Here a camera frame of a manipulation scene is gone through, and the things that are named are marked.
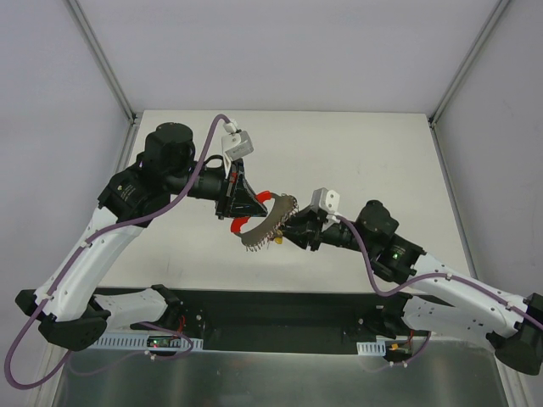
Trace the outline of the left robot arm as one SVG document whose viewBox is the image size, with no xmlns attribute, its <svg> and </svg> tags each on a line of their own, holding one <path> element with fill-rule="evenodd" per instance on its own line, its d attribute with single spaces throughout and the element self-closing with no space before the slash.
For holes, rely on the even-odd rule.
<svg viewBox="0 0 543 407">
<path fill-rule="evenodd" d="M 135 163 L 112 176 L 72 255 L 41 287 L 15 299 L 26 315 L 36 317 L 48 343 L 81 351 L 118 328 L 154 323 L 162 330 L 181 329 L 181 300 L 161 284 L 113 296 L 95 290 L 124 249 L 180 198 L 214 202 L 219 219 L 267 215 L 245 179 L 243 158 L 254 150 L 249 134 L 233 121 L 223 127 L 217 167 L 207 165 L 206 155 L 194 158 L 188 126 L 164 123 L 147 135 Z"/>
</svg>

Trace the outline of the red handled key organizer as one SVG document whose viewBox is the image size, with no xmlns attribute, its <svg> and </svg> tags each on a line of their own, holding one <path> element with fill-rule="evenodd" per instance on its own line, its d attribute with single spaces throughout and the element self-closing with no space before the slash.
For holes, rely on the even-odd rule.
<svg viewBox="0 0 543 407">
<path fill-rule="evenodd" d="M 230 232 L 238 237 L 247 251 L 256 252 L 276 238 L 282 239 L 281 227 L 293 216 L 298 208 L 297 199 L 289 194 L 276 194 L 270 191 L 260 192 L 256 195 L 257 202 L 263 204 L 269 200 L 273 205 L 268 215 L 254 228 L 243 231 L 251 219 L 250 216 L 236 218 L 230 225 Z"/>
</svg>

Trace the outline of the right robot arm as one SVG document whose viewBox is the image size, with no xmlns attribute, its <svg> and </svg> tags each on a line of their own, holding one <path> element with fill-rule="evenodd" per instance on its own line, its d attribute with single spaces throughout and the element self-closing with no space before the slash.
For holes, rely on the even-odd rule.
<svg viewBox="0 0 543 407">
<path fill-rule="evenodd" d="M 508 293 L 453 270 L 397 234 L 378 200 L 349 221 L 310 205 L 282 227 L 303 249 L 322 245 L 361 253 L 373 291 L 391 303 L 377 327 L 392 337 L 406 329 L 445 334 L 491 351 L 504 365 L 537 376 L 542 368 L 542 297 Z"/>
</svg>

